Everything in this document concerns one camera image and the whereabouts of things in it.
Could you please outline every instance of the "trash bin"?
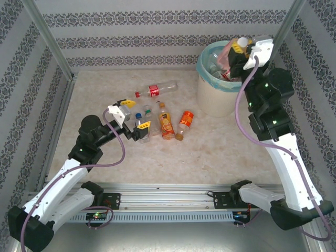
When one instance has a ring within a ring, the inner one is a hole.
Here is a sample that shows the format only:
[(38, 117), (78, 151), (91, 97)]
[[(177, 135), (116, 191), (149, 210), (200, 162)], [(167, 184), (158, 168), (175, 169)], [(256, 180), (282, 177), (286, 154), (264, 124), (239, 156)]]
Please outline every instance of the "trash bin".
[(216, 50), (223, 50), (228, 40), (212, 43), (205, 47), (197, 61), (199, 74), (197, 103), (199, 108), (213, 117), (224, 117), (235, 109), (235, 100), (242, 86), (239, 82), (223, 81), (209, 73), (208, 59)]

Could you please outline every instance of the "orange bottle label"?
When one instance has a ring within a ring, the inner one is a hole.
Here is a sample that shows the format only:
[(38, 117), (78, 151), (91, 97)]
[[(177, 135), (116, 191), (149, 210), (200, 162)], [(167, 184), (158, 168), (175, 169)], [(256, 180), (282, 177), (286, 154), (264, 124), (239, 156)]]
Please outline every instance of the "orange bottle label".
[(165, 136), (167, 136), (169, 134), (173, 134), (173, 136), (172, 136), (172, 138), (173, 138), (174, 135), (175, 135), (175, 132), (174, 132), (174, 129), (173, 129), (170, 114), (169, 113), (160, 114), (159, 119), (160, 119), (160, 124), (161, 124), (162, 137), (164, 139), (166, 139)]
[(190, 124), (192, 123), (193, 118), (194, 118), (194, 114), (192, 114), (189, 111), (184, 111), (184, 113), (183, 113), (183, 115), (180, 119), (180, 123), (185, 124), (190, 128)]

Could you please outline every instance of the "beige floor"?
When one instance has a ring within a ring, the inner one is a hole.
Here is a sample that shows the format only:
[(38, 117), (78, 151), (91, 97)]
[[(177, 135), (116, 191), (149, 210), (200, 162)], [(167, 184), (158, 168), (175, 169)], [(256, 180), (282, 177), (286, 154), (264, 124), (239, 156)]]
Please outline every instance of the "beige floor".
[[(48, 179), (63, 165), (85, 116), (96, 114), (102, 118), (108, 105), (125, 98), (137, 101), (137, 106), (132, 109), (134, 114), (143, 113), (141, 108), (145, 104), (156, 108), (155, 100), (136, 99), (134, 92), (140, 87), (172, 79), (178, 81), (178, 91), (162, 94), (157, 99), (164, 101), (170, 109), (174, 127), (184, 110), (195, 113), (185, 139), (182, 142), (165, 141), (156, 136), (150, 143), (140, 144), (122, 136), (126, 148), (124, 162), (112, 168), (94, 168), (83, 182), (230, 184), (249, 179), (258, 184), (280, 184), (268, 153), (245, 139), (236, 126), (233, 113), (225, 118), (213, 118), (198, 108), (196, 71), (81, 71)], [(244, 127), (252, 133), (246, 100), (240, 107)], [(100, 164), (112, 163), (121, 157), (116, 139), (104, 145), (102, 150), (104, 155)]]

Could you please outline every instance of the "striped wall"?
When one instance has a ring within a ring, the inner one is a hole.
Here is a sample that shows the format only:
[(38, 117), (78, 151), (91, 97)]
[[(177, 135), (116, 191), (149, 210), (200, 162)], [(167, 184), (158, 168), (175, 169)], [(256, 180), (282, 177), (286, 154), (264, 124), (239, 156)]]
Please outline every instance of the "striped wall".
[(0, 251), (38, 183), (67, 80), (20, 0), (0, 0)]
[(293, 0), (37, 0), (73, 72), (195, 69), (208, 44), (275, 35)]
[[(286, 104), (307, 170), (336, 206), (336, 0), (308, 0), (275, 58), (291, 71), (295, 95)], [(328, 216), (336, 251), (336, 213)]]

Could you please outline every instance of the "white bucket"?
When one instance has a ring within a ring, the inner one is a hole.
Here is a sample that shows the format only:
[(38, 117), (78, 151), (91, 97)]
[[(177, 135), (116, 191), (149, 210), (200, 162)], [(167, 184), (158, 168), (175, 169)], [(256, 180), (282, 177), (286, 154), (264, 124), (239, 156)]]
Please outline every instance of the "white bucket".
[(225, 117), (235, 110), (238, 93), (215, 89), (201, 76), (198, 77), (197, 103), (199, 108), (212, 117)]

